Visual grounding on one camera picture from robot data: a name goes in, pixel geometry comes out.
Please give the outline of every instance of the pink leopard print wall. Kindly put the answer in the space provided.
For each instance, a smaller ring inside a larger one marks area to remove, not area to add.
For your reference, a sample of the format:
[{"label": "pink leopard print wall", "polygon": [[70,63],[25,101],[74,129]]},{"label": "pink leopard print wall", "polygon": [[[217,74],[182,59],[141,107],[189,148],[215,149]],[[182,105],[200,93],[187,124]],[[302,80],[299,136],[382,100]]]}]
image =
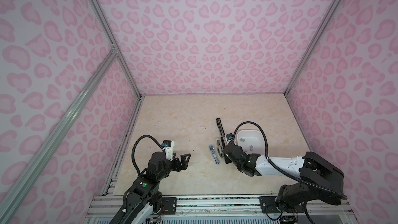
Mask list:
[{"label": "pink leopard print wall", "polygon": [[361,224],[398,219],[398,2],[344,0],[289,102]]},{"label": "pink leopard print wall", "polygon": [[331,0],[99,0],[141,93],[284,92]]},{"label": "pink leopard print wall", "polygon": [[87,0],[0,0],[0,201],[109,50]]},{"label": "pink leopard print wall", "polygon": [[10,223],[81,223],[104,186],[135,102],[115,61]]}]

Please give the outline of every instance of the black mounting plate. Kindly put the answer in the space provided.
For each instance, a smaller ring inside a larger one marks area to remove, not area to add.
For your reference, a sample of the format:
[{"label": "black mounting plate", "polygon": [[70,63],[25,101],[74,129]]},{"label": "black mounting plate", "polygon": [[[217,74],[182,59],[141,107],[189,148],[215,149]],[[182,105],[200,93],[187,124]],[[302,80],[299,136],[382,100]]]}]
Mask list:
[{"label": "black mounting plate", "polygon": [[176,206],[177,206],[176,197],[162,197],[162,205],[164,205],[163,214],[176,214]]},{"label": "black mounting plate", "polygon": [[[261,211],[263,214],[268,213],[268,214],[280,214],[281,212],[279,209],[276,208],[276,203],[275,203],[275,198],[274,197],[259,197],[258,199],[260,200],[260,207]],[[304,213],[304,208],[303,206],[296,206],[295,207],[297,212],[299,213]]]}]

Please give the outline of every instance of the beige marble surface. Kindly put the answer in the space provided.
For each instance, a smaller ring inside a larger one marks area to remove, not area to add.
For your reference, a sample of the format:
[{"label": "beige marble surface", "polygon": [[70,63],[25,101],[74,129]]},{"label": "beige marble surface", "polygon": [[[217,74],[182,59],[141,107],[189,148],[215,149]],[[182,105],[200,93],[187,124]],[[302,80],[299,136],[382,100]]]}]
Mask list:
[{"label": "beige marble surface", "polygon": [[[232,133],[243,121],[258,123],[264,130],[269,156],[303,156],[308,150],[295,118],[282,94],[264,95],[183,95],[146,96],[117,179],[114,195],[122,195],[137,177],[131,162],[131,150],[138,137],[148,134],[160,143],[174,140],[179,157],[191,153],[188,169],[171,172],[160,182],[163,195],[266,194],[278,193],[293,180],[277,175],[249,177],[234,164],[216,165],[209,145],[220,136],[216,118],[225,133]],[[256,130],[250,124],[241,129]],[[153,152],[160,149],[149,138],[136,149],[136,161],[142,170]]]}]

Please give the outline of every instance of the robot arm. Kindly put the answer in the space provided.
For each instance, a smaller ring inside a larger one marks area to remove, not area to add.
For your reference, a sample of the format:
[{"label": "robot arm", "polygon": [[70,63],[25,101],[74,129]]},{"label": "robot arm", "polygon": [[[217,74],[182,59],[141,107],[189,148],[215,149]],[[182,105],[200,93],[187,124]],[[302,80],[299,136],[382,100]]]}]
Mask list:
[{"label": "robot arm", "polygon": [[[261,132],[242,130],[240,132],[246,134],[240,137],[239,132],[235,137],[239,127],[244,124],[254,124]],[[217,126],[223,134],[224,130],[219,119]],[[303,157],[268,157],[268,144],[263,130],[258,124],[249,121],[241,123],[234,134],[225,135],[225,139],[228,140],[223,149],[225,162],[233,163],[240,172],[250,177],[284,175],[297,181],[293,185],[282,185],[279,189],[275,206],[281,213],[294,209],[302,202],[306,212],[306,202],[316,199],[331,205],[340,205],[342,199],[347,199],[343,194],[344,173],[315,152],[306,152]],[[262,152],[264,148],[265,154],[246,153],[255,149]]]},{"label": "robot arm", "polygon": [[174,141],[163,141],[163,152],[155,152],[148,167],[134,180],[123,195],[123,205],[110,224],[141,224],[151,214],[160,212],[162,193],[159,182],[170,172],[179,172],[188,167],[191,154],[181,155],[181,161],[173,153]]}]

